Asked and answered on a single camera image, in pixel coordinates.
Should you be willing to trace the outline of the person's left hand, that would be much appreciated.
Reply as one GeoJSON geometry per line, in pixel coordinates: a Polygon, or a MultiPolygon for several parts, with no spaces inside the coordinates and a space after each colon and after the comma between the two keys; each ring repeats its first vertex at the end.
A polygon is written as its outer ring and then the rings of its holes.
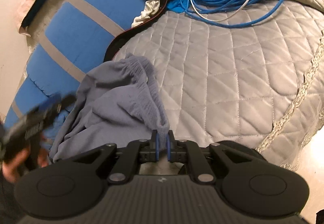
{"type": "MultiPolygon", "coordinates": [[[[18,168],[22,166],[25,160],[30,156],[31,147],[30,144],[24,146],[24,148],[17,152],[17,154],[9,161],[2,163],[3,177],[10,183],[16,183],[20,178],[18,168]]],[[[45,167],[49,165],[48,151],[45,148],[40,148],[37,155],[38,167],[45,167]]]]}

